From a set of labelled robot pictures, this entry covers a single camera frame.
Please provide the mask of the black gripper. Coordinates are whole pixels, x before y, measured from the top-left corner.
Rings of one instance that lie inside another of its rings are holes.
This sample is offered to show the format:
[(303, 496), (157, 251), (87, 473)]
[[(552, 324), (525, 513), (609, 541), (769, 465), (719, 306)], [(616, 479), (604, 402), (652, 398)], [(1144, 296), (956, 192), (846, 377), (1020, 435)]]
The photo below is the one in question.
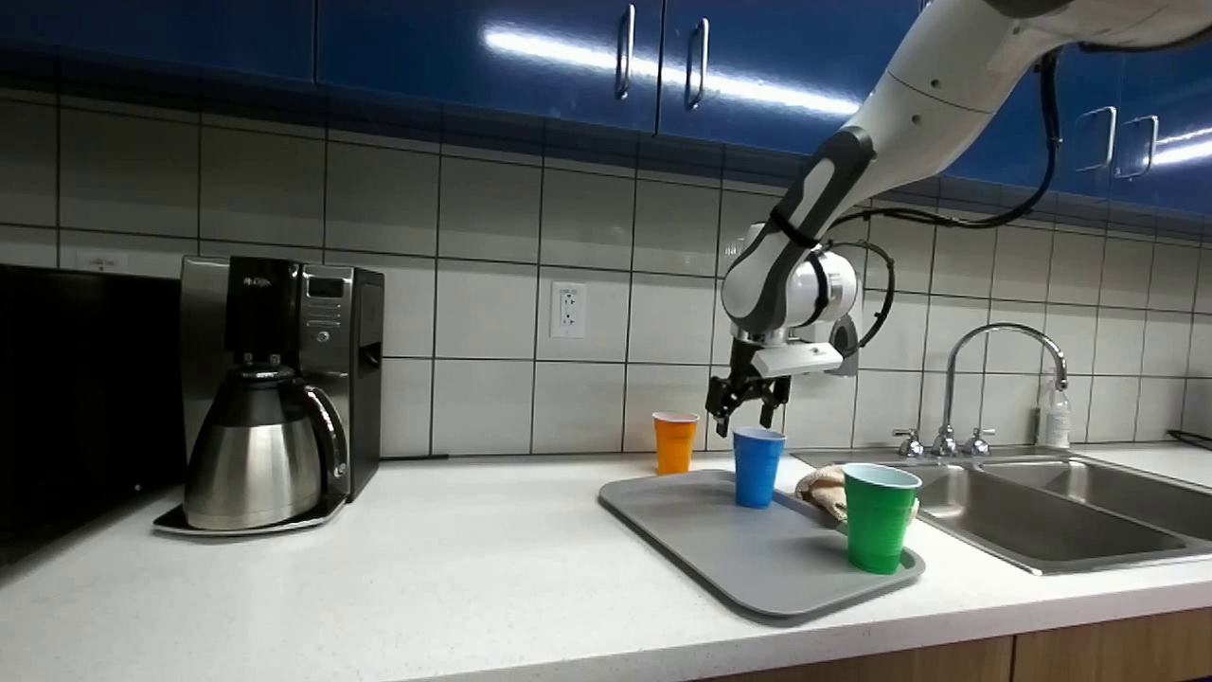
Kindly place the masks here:
[(793, 378), (763, 378), (754, 368), (730, 368), (729, 377), (710, 378), (706, 408), (717, 434), (730, 430), (730, 413), (741, 402), (763, 402), (756, 425), (782, 434)]

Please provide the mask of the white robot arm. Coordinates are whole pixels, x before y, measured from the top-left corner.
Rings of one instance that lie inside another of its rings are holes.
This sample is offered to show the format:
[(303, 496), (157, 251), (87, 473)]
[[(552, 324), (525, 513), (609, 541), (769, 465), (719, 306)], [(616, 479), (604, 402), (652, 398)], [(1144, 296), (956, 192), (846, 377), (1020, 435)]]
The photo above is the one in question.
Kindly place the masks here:
[(833, 373), (833, 326), (857, 302), (857, 271), (825, 247), (850, 208), (943, 174), (1015, 84), (1065, 46), (1162, 51), (1212, 31), (1212, 0), (927, 0), (863, 108), (828, 132), (725, 271), (730, 373), (710, 378), (717, 434), (788, 378)]

